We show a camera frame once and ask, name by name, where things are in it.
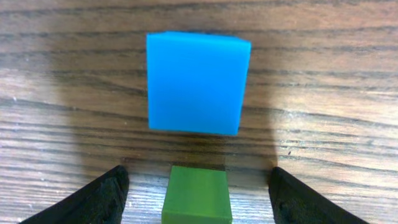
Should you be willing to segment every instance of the blue cube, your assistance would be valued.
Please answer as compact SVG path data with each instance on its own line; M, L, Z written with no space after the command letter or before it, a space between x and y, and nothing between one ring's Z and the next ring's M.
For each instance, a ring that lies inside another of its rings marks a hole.
M251 43L164 32L147 36L149 127L238 133Z

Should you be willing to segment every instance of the green cube top face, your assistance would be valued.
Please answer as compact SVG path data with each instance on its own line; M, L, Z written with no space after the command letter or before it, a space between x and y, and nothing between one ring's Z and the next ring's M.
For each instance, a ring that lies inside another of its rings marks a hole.
M226 172L172 167L162 211L163 224L231 222Z

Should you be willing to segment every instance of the block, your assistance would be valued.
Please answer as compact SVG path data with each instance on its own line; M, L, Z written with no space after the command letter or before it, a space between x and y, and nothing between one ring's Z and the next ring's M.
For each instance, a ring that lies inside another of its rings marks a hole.
M173 166L162 224L232 223L226 172Z
M236 135L250 52L236 37L149 34L149 127Z

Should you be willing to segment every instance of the blue cube top face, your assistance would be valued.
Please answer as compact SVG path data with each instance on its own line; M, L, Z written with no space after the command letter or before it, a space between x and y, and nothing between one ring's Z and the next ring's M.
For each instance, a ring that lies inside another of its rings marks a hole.
M235 37L149 34L149 127L237 134L250 51Z

